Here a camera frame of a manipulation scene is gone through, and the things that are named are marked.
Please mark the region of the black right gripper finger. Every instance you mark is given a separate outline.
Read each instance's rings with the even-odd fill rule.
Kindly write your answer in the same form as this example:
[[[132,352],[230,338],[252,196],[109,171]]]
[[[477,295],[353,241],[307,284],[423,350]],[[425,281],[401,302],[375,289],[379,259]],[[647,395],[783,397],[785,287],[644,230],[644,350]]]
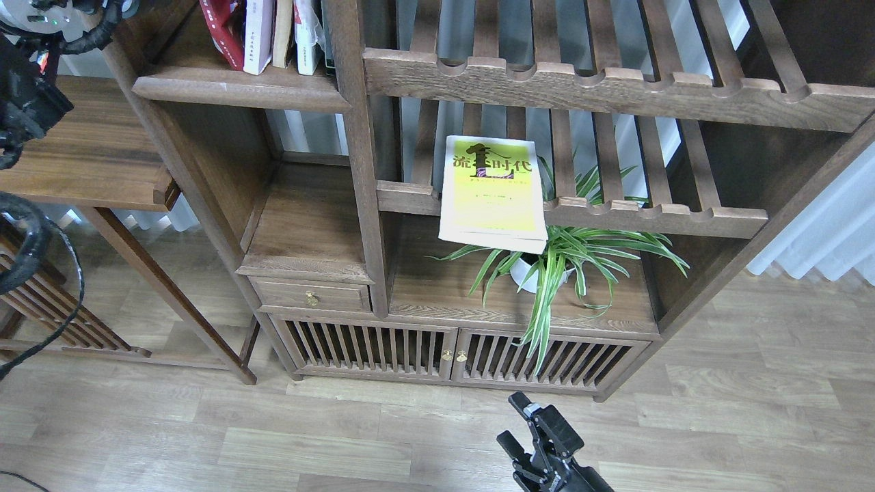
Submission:
[[[523,417],[533,436],[534,451],[528,459],[533,468],[556,468],[559,461],[569,463],[584,446],[581,436],[554,405],[541,406],[523,392],[509,397],[509,404]]]
[[[546,456],[550,437],[550,432],[538,430],[533,435],[534,454],[526,454],[509,430],[497,436],[497,442],[512,460],[513,479],[523,491],[550,491],[551,466]]]

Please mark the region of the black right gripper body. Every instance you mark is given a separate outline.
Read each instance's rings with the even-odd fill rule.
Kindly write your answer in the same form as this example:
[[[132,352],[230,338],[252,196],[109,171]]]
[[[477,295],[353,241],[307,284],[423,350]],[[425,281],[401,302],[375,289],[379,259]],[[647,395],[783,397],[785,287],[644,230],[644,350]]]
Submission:
[[[615,491],[592,467],[575,460],[530,460],[523,466],[523,489],[528,491]]]

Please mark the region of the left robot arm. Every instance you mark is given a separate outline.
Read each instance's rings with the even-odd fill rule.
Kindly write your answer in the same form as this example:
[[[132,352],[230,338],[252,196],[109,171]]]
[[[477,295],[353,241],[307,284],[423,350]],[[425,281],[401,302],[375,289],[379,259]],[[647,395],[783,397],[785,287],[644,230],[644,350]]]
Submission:
[[[139,1],[3,1],[3,169],[16,165],[28,141],[46,137],[74,108],[56,86],[59,57],[105,48],[123,19],[152,7],[152,2]],[[3,294],[24,286],[38,273],[53,234],[62,238],[72,256],[79,284],[85,283],[70,239],[35,204],[5,192],[2,212],[25,225],[12,265],[2,272]]]

